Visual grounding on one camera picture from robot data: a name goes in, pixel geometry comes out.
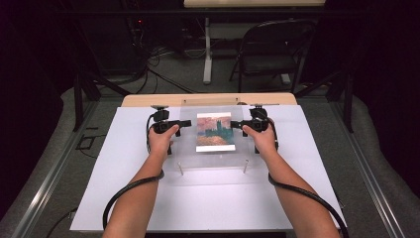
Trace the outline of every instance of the gray carpet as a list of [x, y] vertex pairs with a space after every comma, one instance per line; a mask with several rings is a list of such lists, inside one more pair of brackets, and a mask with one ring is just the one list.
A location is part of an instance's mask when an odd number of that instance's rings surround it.
[[[213, 66], [213, 81], [210, 85], [203, 85], [202, 71], [204, 62], [201, 59], [184, 59], [174, 55], [160, 58], [158, 67], [153, 70], [181, 83], [195, 91], [200, 92], [236, 92], [237, 80], [229, 82], [230, 70], [233, 66], [231, 59], [217, 59]], [[127, 83], [122, 87], [136, 92], [142, 85], [143, 79]], [[247, 80], [244, 83], [245, 91], [256, 89], [283, 87], [278, 80], [264, 78], [255, 82]], [[82, 136], [95, 137], [92, 148], [83, 150], [86, 154], [70, 148], [63, 172], [47, 205], [40, 216], [37, 217], [35, 226], [28, 237], [45, 237], [53, 225], [69, 210], [76, 207], [84, 193], [87, 182], [95, 164], [95, 157], [100, 152], [104, 141], [103, 135], [108, 131], [115, 114], [116, 108], [121, 104], [122, 98], [105, 87], [100, 87], [103, 98], [100, 102], [93, 103], [95, 110], [88, 120], [84, 130], [76, 141]], [[142, 93], [184, 93], [167, 81], [156, 79], [150, 74], [149, 81]], [[64, 111], [60, 122], [52, 135], [49, 146], [40, 158], [31, 178], [9, 209], [0, 223], [0, 237], [11, 237], [16, 227], [27, 212], [35, 194], [42, 185], [54, 163], [62, 156], [63, 147], [68, 139], [74, 135], [71, 130], [74, 123], [72, 90], [62, 96]], [[299, 99], [318, 146], [321, 158], [330, 177], [331, 183], [345, 205], [343, 212], [349, 225], [350, 237], [389, 237], [385, 225], [371, 198], [371, 193], [361, 177], [356, 162], [356, 154], [341, 127], [340, 120], [334, 114], [331, 103], [323, 97]], [[380, 152], [377, 137], [372, 127], [366, 107], [355, 98], [353, 109], [354, 136], [362, 147], [363, 153], [370, 164], [380, 187], [389, 205], [392, 208], [405, 237], [417, 237], [420, 229], [420, 202], [414, 196], [405, 182], [393, 171]], [[54, 230], [52, 237], [100, 237], [100, 234], [83, 234], [70, 232], [71, 220], [64, 219]], [[253, 234], [260, 237], [273, 237], [273, 234]], [[211, 237], [227, 237], [223, 234]]]

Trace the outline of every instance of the black cable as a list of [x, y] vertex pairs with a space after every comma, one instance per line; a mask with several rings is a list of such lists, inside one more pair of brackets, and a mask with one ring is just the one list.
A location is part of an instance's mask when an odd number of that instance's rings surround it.
[[83, 151], [83, 149], [80, 149], [80, 150], [79, 150], [79, 152], [81, 152], [81, 154], [83, 154], [83, 155], [85, 155], [85, 156], [87, 156], [87, 157], [90, 157], [90, 158], [93, 158], [93, 159], [98, 159], [97, 157], [94, 157], [94, 156], [91, 156], [91, 155], [86, 154], [86, 153]]
[[179, 88], [179, 89], [181, 89], [181, 90], [183, 90], [183, 91], [185, 91], [185, 92], [187, 92], [187, 93], [202, 93], [202, 92], [199, 92], [199, 91], [192, 90], [192, 89], [190, 89], [190, 88], [188, 88], [188, 87], [186, 87], [186, 86], [184, 86], [184, 85], [182, 85], [182, 84], [180, 84], [180, 83], [177, 83], [177, 82], [173, 81], [173, 80], [172, 80], [172, 79], [170, 79], [170, 78], [167, 78], [167, 77], [165, 77], [165, 76], [163, 76], [163, 75], [160, 75], [160, 74], [159, 74], [159, 73], [157, 73], [156, 71], [153, 71], [153, 70], [151, 70], [151, 69], [149, 69], [149, 71], [150, 71], [151, 73], [153, 73], [154, 75], [156, 75], [156, 76], [160, 77], [162, 80], [164, 80], [164, 81], [166, 81], [166, 82], [168, 82], [168, 83], [170, 83], [170, 84], [172, 84], [172, 85], [176, 86], [177, 88]]
[[346, 224], [344, 223], [344, 221], [342, 220], [342, 218], [340, 217], [339, 213], [337, 213], [337, 211], [324, 199], [322, 199], [319, 195], [305, 190], [303, 188], [300, 188], [298, 186], [294, 186], [294, 185], [290, 185], [290, 184], [285, 184], [285, 183], [281, 183], [278, 181], [275, 181], [270, 174], [268, 174], [268, 181], [273, 184], [274, 186], [280, 187], [280, 188], [284, 188], [287, 190], [291, 190], [294, 192], [297, 192], [299, 194], [302, 194], [304, 196], [307, 196], [315, 201], [317, 201], [318, 203], [320, 203], [322, 206], [324, 206], [328, 211], [331, 212], [331, 214], [333, 214], [334, 218], [337, 220], [337, 222], [340, 225], [340, 229], [342, 231], [343, 237], [344, 238], [348, 238], [349, 237], [349, 232], [347, 230]]
[[[156, 59], [156, 63], [151, 63], [151, 62], [149, 62], [149, 60], [150, 59]], [[156, 53], [156, 55], [155, 56], [153, 56], [153, 57], [150, 57], [149, 59], [148, 59], [148, 64], [150, 65], [150, 66], [154, 66], [154, 67], [156, 67], [156, 66], [158, 66], [159, 64], [160, 64], [160, 54], [158, 53], [158, 51], [157, 51], [157, 53]]]
[[277, 132], [275, 131], [275, 126], [274, 123], [271, 121], [271, 119], [267, 118], [269, 125], [271, 125], [272, 128], [272, 132], [274, 133], [274, 143], [275, 143], [275, 148], [278, 148], [278, 139], [277, 139]]
[[146, 83], [148, 82], [148, 79], [149, 79], [149, 68], [146, 66], [145, 82], [143, 82], [142, 86], [135, 94], [139, 94], [143, 90], [143, 88], [146, 86]]
[[149, 144], [149, 130], [151, 129], [149, 128], [149, 123], [151, 122], [151, 119], [154, 117], [154, 115], [155, 114], [149, 116], [148, 123], [146, 124], [146, 146], [149, 153], [151, 152], [151, 145]]
[[108, 134], [103, 134], [103, 135], [99, 135], [99, 136], [93, 136], [93, 137], [95, 137], [95, 138], [98, 138], [98, 137], [106, 137]]
[[114, 204], [114, 202], [121, 196], [123, 195], [125, 192], [135, 188], [136, 186], [148, 183], [148, 182], [152, 182], [152, 181], [157, 181], [160, 180], [164, 177], [164, 172], [160, 171], [160, 174], [156, 177], [149, 177], [149, 178], [142, 178], [139, 179], [137, 181], [133, 181], [132, 183], [126, 185], [125, 187], [123, 187], [121, 190], [119, 190], [117, 193], [115, 193], [115, 195], [111, 198], [111, 200], [109, 200], [108, 204], [105, 207], [103, 216], [102, 216], [102, 226], [105, 230], [106, 226], [108, 225], [108, 214], [109, 211], [111, 210], [112, 205]]
[[152, 94], [155, 94], [158, 90], [158, 77], [155, 75], [155, 79], [157, 80], [156, 84], [155, 84], [155, 90], [152, 92]]
[[53, 231], [55, 230], [55, 228], [61, 223], [61, 221], [63, 219], [65, 219], [65, 217], [68, 217], [71, 215], [72, 212], [76, 211], [78, 209], [78, 207], [75, 207], [73, 209], [71, 209], [69, 212], [67, 212], [64, 216], [62, 216], [54, 225], [53, 227], [50, 229], [49, 233], [47, 234], [46, 238], [49, 238], [52, 234]]
[[130, 83], [130, 82], [135, 82], [135, 81], [139, 80], [142, 77], [142, 74], [144, 72], [145, 72], [145, 69], [142, 70], [142, 71], [139, 71], [139, 72], [134, 73], [132, 75], [132, 77], [129, 78], [129, 79], [122, 80], [122, 81], [113, 80], [112, 83], [114, 83], [115, 85], [124, 85], [124, 84]]

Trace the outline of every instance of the chair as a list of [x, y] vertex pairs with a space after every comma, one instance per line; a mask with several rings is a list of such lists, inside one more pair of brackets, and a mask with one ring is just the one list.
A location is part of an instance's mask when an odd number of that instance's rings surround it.
[[237, 61], [229, 80], [239, 65], [238, 92], [243, 76], [293, 73], [293, 92], [303, 67], [303, 54], [309, 46], [315, 24], [308, 20], [285, 20], [261, 23], [244, 35]]

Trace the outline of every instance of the chair leg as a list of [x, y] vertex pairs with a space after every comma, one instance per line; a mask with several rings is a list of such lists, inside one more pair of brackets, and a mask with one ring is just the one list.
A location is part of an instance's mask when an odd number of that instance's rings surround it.
[[241, 92], [242, 89], [242, 74], [241, 71], [239, 72], [239, 79], [238, 79], [238, 93]]
[[291, 89], [290, 89], [291, 93], [294, 93], [294, 89], [296, 85], [299, 84], [300, 76], [303, 70], [303, 65], [304, 65], [304, 60], [302, 60], [302, 54], [299, 54], [299, 57], [297, 59], [297, 69], [293, 75], [293, 82], [291, 83]]
[[234, 68], [232, 69], [231, 76], [229, 77], [229, 81], [232, 81], [232, 78], [234, 77], [234, 73], [237, 67], [238, 67], [238, 60], [236, 60]]

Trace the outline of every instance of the desk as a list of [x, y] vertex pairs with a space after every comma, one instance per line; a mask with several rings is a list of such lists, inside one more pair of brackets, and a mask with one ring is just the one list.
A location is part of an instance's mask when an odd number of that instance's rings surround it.
[[[292, 94], [130, 95], [125, 98], [123, 107], [118, 108], [70, 230], [102, 231], [101, 217], [106, 203], [127, 184], [146, 159], [145, 125], [148, 115], [155, 112], [150, 104], [171, 105], [168, 108], [169, 120], [176, 120], [180, 113], [179, 108], [174, 106], [181, 105], [184, 100], [208, 101], [211, 98], [280, 104], [264, 107], [278, 125], [280, 152], [341, 214], [303, 111]], [[249, 114], [250, 106], [239, 107], [243, 108], [244, 115]], [[179, 138], [172, 139], [174, 147]], [[293, 150], [299, 143], [304, 143], [305, 147]], [[167, 170], [168, 161], [176, 159], [173, 155], [169, 156], [163, 166], [165, 178], [159, 182], [148, 231], [191, 233], [292, 229], [273, 186], [267, 181], [267, 169], [258, 165], [263, 165], [262, 160], [258, 155], [251, 156], [253, 160], [246, 173], [242, 168], [211, 168], [186, 170], [184, 175]]]
[[[185, 8], [256, 8], [256, 7], [322, 7], [325, 0], [184, 0]], [[205, 20], [206, 60], [204, 64], [203, 83], [211, 83], [212, 56], [210, 39], [241, 39], [245, 32], [255, 24], [217, 24], [210, 25]]]

